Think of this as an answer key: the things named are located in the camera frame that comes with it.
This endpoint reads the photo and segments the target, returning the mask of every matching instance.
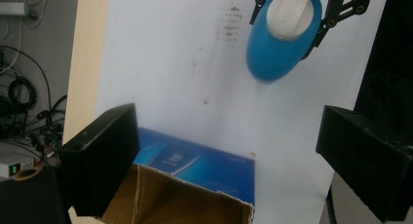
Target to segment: black block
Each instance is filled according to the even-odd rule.
[[[316,151],[381,221],[404,220],[413,201],[413,144],[356,112],[325,106]]]
[[[103,215],[138,151],[134,104],[106,111],[59,150],[79,216]]]
[[[70,223],[55,169],[24,180],[0,182],[0,223]]]

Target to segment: blue box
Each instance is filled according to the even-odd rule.
[[[234,200],[243,207],[241,223],[252,221],[253,160],[148,129],[139,129],[139,142],[136,164]]]

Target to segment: cardboard box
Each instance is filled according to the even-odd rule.
[[[140,152],[105,223],[251,223],[254,161],[139,129]]]

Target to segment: white board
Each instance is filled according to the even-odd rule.
[[[265,85],[245,64],[254,0],[110,0],[96,116],[135,102],[141,127],[255,155],[254,223],[319,223],[333,174],[315,152],[322,109],[353,109],[385,1]]]

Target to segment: cardboard edge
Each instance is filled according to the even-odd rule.
[[[207,192],[207,193],[217,194],[217,195],[220,195],[220,196],[224,196],[224,197],[226,197],[226,198],[228,198],[228,199],[230,199],[230,200],[236,201],[236,202],[238,202],[240,205],[243,206],[243,220],[247,221],[245,224],[250,224],[250,223],[252,223],[252,220],[253,220],[253,217],[254,217],[254,212],[255,212],[255,207],[254,207],[253,204],[244,202],[244,201],[242,201],[242,200],[240,200],[240,199],[238,199],[238,198],[232,197],[232,196],[230,196],[230,195],[228,195],[228,194],[226,194],[226,193],[223,193],[223,192],[213,192],[213,191],[210,191],[210,190],[208,190],[208,189],[206,189],[206,188],[204,188],[204,187],[202,187],[202,186],[200,186],[200,185],[197,185],[197,184],[194,184],[194,183],[185,181],[185,180],[183,180],[183,179],[177,178],[177,177],[173,176],[172,174],[167,173],[167,172],[164,172],[164,171],[161,171],[161,170],[159,170],[159,169],[157,169],[157,168],[151,168],[151,167],[148,167],[148,166],[146,166],[146,165],[139,165],[139,164],[135,164],[134,166],[137,166],[137,168],[138,168],[138,178],[137,178],[136,193],[135,193],[135,210],[134,210],[134,216],[133,216],[133,222],[132,222],[132,223],[134,223],[135,215],[137,214],[137,211],[139,210],[139,204],[138,204],[139,195],[138,195],[138,193],[139,193],[139,191],[140,191],[140,186],[142,185],[142,184],[140,184],[141,179],[140,179],[140,177],[139,177],[139,176],[142,175],[142,169],[141,169],[141,168],[152,170],[152,171],[157,172],[157,173],[159,173],[159,174],[161,174],[161,175],[163,175],[163,176],[166,176],[166,177],[169,178],[169,179],[172,179],[172,180],[174,180],[174,181],[177,181],[177,182],[182,183],[182,184],[185,184],[185,185],[189,185],[189,186],[192,186],[192,187],[196,187],[196,188],[198,188],[198,189],[200,189],[200,190],[203,190],[203,191],[205,191],[205,192]]]

